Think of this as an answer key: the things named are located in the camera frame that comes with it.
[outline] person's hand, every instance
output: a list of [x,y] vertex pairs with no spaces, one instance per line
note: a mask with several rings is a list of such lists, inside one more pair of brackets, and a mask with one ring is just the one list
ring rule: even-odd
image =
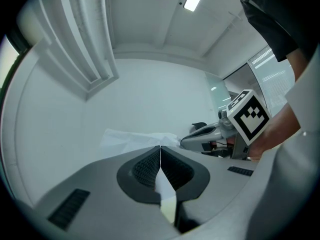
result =
[[248,157],[251,158],[252,162],[259,162],[263,152],[267,150],[265,147],[265,136],[262,133],[252,144],[249,150]]

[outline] cable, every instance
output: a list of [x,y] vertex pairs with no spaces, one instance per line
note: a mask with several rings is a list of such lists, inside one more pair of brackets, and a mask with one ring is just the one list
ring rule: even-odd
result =
[[228,143],[227,144],[223,144],[223,143],[221,143],[221,142],[218,142],[218,141],[215,141],[215,143],[219,143],[219,144],[221,144],[221,145],[228,145]]

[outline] ceiling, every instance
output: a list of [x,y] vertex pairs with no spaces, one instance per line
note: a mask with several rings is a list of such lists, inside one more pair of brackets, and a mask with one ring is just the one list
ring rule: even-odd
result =
[[108,0],[116,58],[170,61],[210,72],[213,47],[242,11],[239,0]]
[[200,0],[194,12],[185,1],[30,0],[17,22],[33,45],[43,37],[56,41],[89,89],[109,78],[104,65],[112,58],[171,62],[223,77],[266,46],[239,0]]

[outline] white cube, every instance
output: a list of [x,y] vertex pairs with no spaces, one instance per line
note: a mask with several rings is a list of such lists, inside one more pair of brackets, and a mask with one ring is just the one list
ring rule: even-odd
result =
[[267,127],[271,116],[254,90],[243,90],[226,106],[226,116],[249,146]]

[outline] white ceiling beam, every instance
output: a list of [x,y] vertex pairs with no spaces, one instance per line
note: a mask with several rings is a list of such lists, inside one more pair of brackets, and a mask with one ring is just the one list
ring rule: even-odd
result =
[[70,30],[71,30],[71,33],[74,37],[74,40],[78,46],[78,48],[80,49],[84,59],[86,60],[87,64],[89,65],[90,67],[90,70],[92,72],[89,72],[88,70],[86,70],[88,72],[88,74],[90,75],[94,75],[95,78],[94,79],[98,79],[100,76],[99,76],[99,73],[96,69],[96,66],[94,65],[93,61],[92,61],[92,58],[90,57],[89,53],[88,53],[88,50],[84,44],[84,41],[81,37],[81,34],[80,34],[80,31],[78,29],[78,26],[77,26],[77,23],[76,23],[76,20],[75,20],[75,17],[74,17],[74,14],[73,14],[73,11],[72,11],[72,6],[71,6],[71,3],[70,3],[70,0],[61,0],[61,5],[63,7],[63,11],[65,13],[65,17],[66,17],[66,21],[70,27]]
[[165,44],[178,3],[179,0],[165,0],[161,8],[160,25],[158,31],[155,32],[156,36],[154,38],[154,46],[158,49],[161,49]]
[[110,30],[110,25],[112,29],[112,23],[109,21],[108,22],[108,12],[106,11],[106,4],[108,3],[107,0],[101,0],[102,1],[102,24],[105,32],[105,40],[106,40],[106,46],[105,48],[105,57],[108,61],[108,64],[110,66],[110,69],[112,71],[113,78],[118,79],[119,78],[119,72],[118,68],[116,65],[116,60],[115,60],[115,55],[113,52],[113,47],[112,47],[112,39],[111,39],[111,30]]
[[59,55],[64,59],[66,58],[65,63],[68,64],[69,72],[71,72],[74,79],[77,79],[77,81],[87,89],[90,82],[97,78],[96,73],[98,72],[94,71],[95,68],[90,68],[90,64],[88,64],[88,67],[85,67],[79,63],[77,54],[73,52],[73,49],[70,47],[70,42],[68,42],[68,39],[66,39],[66,36],[63,34],[61,28],[67,28],[69,24],[66,19],[68,16],[64,11],[62,0],[34,0],[32,3],[35,8],[40,9],[38,13],[40,24],[42,26],[48,26],[49,29],[45,31],[50,33],[50,36],[54,36],[54,39],[50,42],[58,46],[58,49],[55,49],[55,51],[58,51]]
[[111,41],[111,46],[112,48],[115,48],[116,47],[116,37],[115,37],[115,33],[114,33],[114,25],[113,25],[113,22],[112,22],[112,14],[111,14],[111,0],[105,0],[105,15],[106,15],[106,21],[107,21],[107,27],[108,27],[108,30],[109,30],[109,37],[110,37],[110,41]]
[[107,79],[109,74],[103,65],[103,39],[101,36],[104,34],[104,30],[101,26],[100,0],[71,0],[70,2],[71,6],[78,8],[78,13],[73,16],[99,77]]
[[114,51],[116,59],[143,59],[163,61],[210,72],[210,66],[203,58],[199,58],[193,50],[180,46],[165,45],[163,49],[157,49],[147,43],[119,44]]

